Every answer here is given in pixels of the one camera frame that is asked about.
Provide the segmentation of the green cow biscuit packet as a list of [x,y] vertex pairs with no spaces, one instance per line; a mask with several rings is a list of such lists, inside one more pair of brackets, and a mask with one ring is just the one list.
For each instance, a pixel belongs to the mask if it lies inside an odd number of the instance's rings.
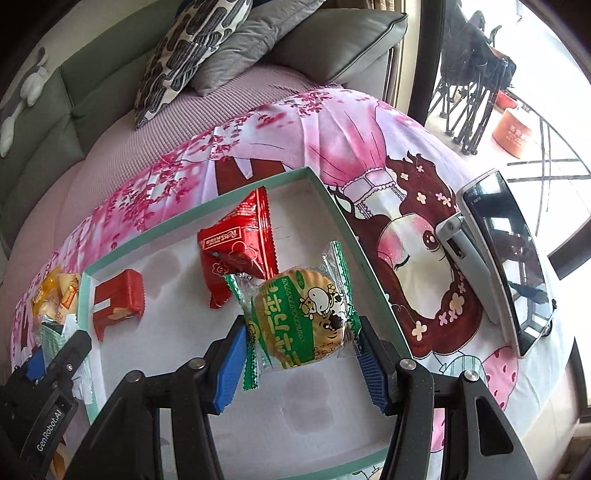
[[259,387],[266,371],[290,370],[341,354],[362,330],[339,241],[325,246],[314,267],[295,266],[264,281],[242,273],[224,279],[245,317],[245,391]]

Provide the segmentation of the pale green striped packet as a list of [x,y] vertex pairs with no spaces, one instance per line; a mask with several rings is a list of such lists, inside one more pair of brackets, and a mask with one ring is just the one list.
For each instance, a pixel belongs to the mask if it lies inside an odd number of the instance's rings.
[[[49,366],[59,351],[65,346],[72,335],[79,330],[75,313],[67,314],[64,323],[57,322],[48,316],[41,321],[40,335],[44,364]],[[91,379],[90,363],[84,359],[81,366],[73,375],[73,395],[82,400],[85,405],[93,403],[93,387]]]

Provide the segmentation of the grey white plush toy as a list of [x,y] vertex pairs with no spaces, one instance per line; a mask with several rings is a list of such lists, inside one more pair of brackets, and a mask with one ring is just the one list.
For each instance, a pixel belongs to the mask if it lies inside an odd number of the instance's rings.
[[35,105],[41,96],[45,83],[48,81],[49,72],[45,68],[47,60],[46,49],[40,47],[35,64],[26,71],[9,100],[1,108],[2,158],[8,155],[13,144],[16,120],[25,109]]

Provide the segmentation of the folded black chairs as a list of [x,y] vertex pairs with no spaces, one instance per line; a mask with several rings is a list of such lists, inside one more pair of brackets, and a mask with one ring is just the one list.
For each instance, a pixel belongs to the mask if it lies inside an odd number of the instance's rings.
[[437,108],[444,133],[475,155],[498,94],[512,82],[517,66],[496,48],[500,25],[489,33],[481,11],[466,17],[460,1],[448,1],[444,14],[439,77],[428,112]]

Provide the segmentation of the black white patterned pillow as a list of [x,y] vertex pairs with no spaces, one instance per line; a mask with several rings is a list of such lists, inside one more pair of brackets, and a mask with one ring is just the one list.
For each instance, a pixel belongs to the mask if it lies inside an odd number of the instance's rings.
[[249,16],[250,1],[190,1],[177,14],[147,62],[134,104],[143,127],[170,104],[197,69]]

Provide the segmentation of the swiss roll beige packet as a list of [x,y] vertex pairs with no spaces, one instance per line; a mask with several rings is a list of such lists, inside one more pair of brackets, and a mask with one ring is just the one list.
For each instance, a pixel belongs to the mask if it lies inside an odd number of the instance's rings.
[[64,324],[67,315],[77,313],[81,274],[60,273],[56,280],[57,289],[50,300],[46,315]]

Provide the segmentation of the grey sofa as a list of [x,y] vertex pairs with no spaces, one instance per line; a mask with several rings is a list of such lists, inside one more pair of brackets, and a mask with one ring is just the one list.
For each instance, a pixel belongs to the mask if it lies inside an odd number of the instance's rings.
[[[100,34],[60,65],[35,105],[19,115],[11,149],[1,157],[5,252],[50,185],[110,126],[131,113],[137,129],[134,104],[147,62],[188,2],[154,2]],[[377,81],[388,80],[407,28],[401,12],[334,8],[323,1],[253,66],[280,66],[317,86],[374,93]]]

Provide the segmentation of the pink cartoon tablecloth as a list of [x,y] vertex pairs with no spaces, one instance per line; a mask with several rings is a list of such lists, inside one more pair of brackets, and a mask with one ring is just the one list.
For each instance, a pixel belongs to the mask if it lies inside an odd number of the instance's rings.
[[478,365],[517,432],[532,436],[566,367],[572,335],[559,329],[530,357],[514,354],[435,237],[471,172],[416,121],[349,89],[311,90],[256,107],[184,141],[118,187],[66,236],[18,300],[10,366],[33,349],[31,300],[51,269],[82,271],[176,214],[301,167],[335,188],[352,214],[412,352],[443,373]]

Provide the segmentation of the yellow soft bread packet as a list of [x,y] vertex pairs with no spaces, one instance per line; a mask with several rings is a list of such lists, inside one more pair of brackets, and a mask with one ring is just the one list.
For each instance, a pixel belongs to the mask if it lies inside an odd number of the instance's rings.
[[32,313],[35,318],[47,316],[54,319],[60,303],[59,275],[61,267],[56,266],[47,273],[31,300]]

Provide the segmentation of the grey pillow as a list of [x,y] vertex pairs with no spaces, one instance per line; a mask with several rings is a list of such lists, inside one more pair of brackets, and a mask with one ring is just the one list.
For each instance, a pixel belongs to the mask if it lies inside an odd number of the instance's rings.
[[322,1],[267,1],[252,8],[245,22],[201,64],[190,81],[204,97],[245,73],[287,33],[322,6]]

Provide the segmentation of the red crinkled snack packet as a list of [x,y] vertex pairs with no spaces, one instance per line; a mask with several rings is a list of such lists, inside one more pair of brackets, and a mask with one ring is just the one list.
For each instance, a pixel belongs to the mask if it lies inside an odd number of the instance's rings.
[[197,245],[212,309],[222,307],[231,297],[226,275],[245,273],[262,280],[273,278],[279,264],[266,187],[252,190],[221,220],[199,230]]

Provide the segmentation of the pink sofa seat cover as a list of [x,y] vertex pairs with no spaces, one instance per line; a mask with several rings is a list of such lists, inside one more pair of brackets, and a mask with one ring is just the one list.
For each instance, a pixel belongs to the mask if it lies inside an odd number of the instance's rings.
[[78,224],[102,201],[161,155],[237,115],[314,90],[296,71],[256,65],[205,97],[181,93],[141,129],[127,113],[110,126],[89,154],[50,185],[19,231],[1,285],[1,366],[10,367],[14,310],[38,271]]

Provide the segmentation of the red wafer snack pack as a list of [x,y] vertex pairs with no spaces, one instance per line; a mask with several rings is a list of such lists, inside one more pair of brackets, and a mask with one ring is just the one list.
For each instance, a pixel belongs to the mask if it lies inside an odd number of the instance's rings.
[[99,342],[104,340],[107,327],[123,320],[140,320],[145,311],[145,291],[142,275],[125,269],[95,288],[93,326]]

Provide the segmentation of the orange bucket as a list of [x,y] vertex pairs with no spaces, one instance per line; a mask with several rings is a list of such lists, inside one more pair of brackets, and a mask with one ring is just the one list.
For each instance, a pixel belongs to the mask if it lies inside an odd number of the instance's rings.
[[506,153],[521,159],[532,135],[527,115],[520,108],[518,101],[505,91],[497,94],[495,107],[501,111],[502,115],[493,130],[492,137]]

